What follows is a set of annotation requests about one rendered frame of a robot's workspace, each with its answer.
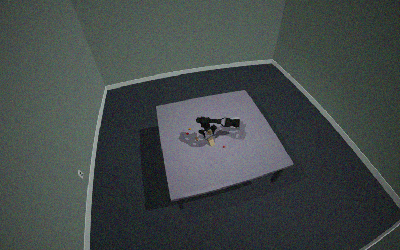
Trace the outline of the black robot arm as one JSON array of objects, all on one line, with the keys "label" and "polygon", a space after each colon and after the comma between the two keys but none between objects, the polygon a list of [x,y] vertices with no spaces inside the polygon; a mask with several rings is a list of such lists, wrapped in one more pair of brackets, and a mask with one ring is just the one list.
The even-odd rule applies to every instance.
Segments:
[{"label": "black robot arm", "polygon": [[[224,119],[224,118],[222,118]],[[204,128],[204,124],[209,124],[209,123],[217,123],[221,124],[222,119],[211,119],[209,117],[197,117],[196,122],[201,124],[201,127]],[[230,119],[230,118],[225,118],[225,126],[224,127],[229,127],[229,126],[234,126],[234,127],[240,127],[240,119]]]}]

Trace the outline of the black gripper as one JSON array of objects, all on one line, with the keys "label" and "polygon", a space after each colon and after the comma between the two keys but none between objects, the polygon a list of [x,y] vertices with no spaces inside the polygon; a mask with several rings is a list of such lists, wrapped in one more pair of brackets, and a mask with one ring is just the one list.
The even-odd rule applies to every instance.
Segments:
[{"label": "black gripper", "polygon": [[202,130],[202,129],[199,130],[199,133],[202,134],[204,136],[204,138],[206,138],[204,132],[211,129],[212,130],[212,134],[214,134],[214,131],[216,130],[217,126],[212,125],[210,127],[210,124],[204,124],[204,128],[205,128],[204,130]]}]

